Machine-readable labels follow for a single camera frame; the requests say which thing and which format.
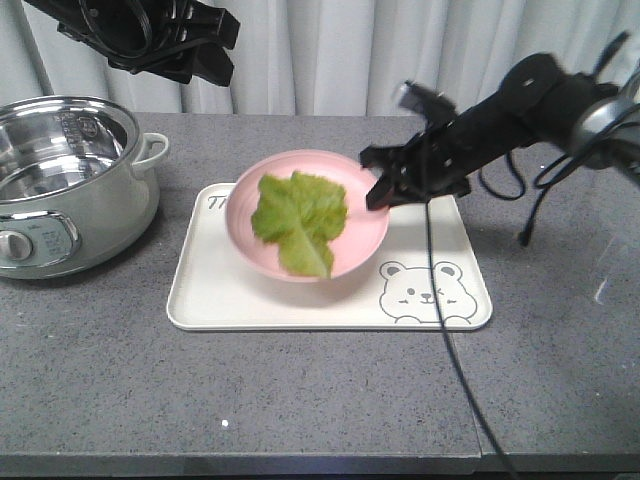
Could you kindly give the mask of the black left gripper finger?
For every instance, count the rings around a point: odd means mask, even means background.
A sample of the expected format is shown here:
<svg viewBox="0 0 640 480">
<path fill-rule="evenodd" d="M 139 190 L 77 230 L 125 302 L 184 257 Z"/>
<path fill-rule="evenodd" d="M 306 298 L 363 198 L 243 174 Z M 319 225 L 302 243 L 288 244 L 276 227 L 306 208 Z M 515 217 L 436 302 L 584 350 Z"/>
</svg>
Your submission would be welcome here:
<svg viewBox="0 0 640 480">
<path fill-rule="evenodd" d="M 202 44 L 195 48 L 192 74 L 218 86 L 229 86 L 234 73 L 234 64 L 222 47 Z"/>
</svg>

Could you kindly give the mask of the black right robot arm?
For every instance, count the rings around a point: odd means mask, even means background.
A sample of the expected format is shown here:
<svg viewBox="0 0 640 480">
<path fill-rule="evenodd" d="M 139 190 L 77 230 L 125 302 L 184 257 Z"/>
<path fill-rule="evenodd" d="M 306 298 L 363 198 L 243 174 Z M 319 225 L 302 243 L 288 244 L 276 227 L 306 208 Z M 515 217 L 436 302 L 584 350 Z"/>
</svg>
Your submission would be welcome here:
<svg viewBox="0 0 640 480">
<path fill-rule="evenodd" d="M 539 142 L 588 168 L 615 167 L 639 178 L 639 106 L 630 89 L 598 83 L 592 75 L 569 75 L 550 54 L 520 61 L 494 94 L 463 113 L 412 82 L 401 86 L 400 105 L 426 125 L 404 145 L 361 152 L 363 167 L 381 171 L 366 195 L 370 210 L 464 196 L 469 175 Z"/>
</svg>

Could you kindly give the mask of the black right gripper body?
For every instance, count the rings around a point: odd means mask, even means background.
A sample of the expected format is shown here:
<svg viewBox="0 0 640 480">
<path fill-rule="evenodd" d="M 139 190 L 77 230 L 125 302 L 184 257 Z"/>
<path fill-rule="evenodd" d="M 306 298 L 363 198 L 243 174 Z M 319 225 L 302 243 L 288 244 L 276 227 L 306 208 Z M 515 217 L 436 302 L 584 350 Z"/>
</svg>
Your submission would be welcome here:
<svg viewBox="0 0 640 480">
<path fill-rule="evenodd" d="M 416 134 L 394 149 L 405 169 L 394 182 L 393 205 L 469 191 L 466 177 L 509 151 L 530 143 L 530 129 L 498 107 L 473 107 L 450 124 Z"/>
</svg>

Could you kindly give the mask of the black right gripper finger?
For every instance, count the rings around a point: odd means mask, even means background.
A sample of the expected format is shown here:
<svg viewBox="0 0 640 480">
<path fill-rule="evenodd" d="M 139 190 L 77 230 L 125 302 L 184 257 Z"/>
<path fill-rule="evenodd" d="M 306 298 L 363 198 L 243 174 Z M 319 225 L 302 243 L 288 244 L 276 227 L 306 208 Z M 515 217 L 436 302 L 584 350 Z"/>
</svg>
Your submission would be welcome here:
<svg viewBox="0 0 640 480">
<path fill-rule="evenodd" d="M 386 209 L 399 204 L 395 193 L 395 182 L 392 177 L 383 173 L 365 197 L 368 209 Z"/>
<path fill-rule="evenodd" d="M 381 173 L 398 173 L 400 171 L 401 146 L 370 145 L 359 153 L 359 163 L 362 168 L 378 170 Z"/>
</svg>

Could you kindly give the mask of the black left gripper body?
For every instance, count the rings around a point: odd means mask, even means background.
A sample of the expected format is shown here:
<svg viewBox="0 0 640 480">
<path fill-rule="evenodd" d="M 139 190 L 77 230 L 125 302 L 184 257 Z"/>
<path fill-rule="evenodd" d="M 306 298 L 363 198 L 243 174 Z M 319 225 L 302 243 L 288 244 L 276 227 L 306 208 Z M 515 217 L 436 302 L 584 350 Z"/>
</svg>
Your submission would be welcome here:
<svg viewBox="0 0 640 480">
<path fill-rule="evenodd" d="M 227 53 L 240 22 L 225 8 L 200 1 L 32 1 L 57 30 L 131 74 L 148 72 L 181 84 L 192 78 L 195 48 L 216 44 Z"/>
</svg>

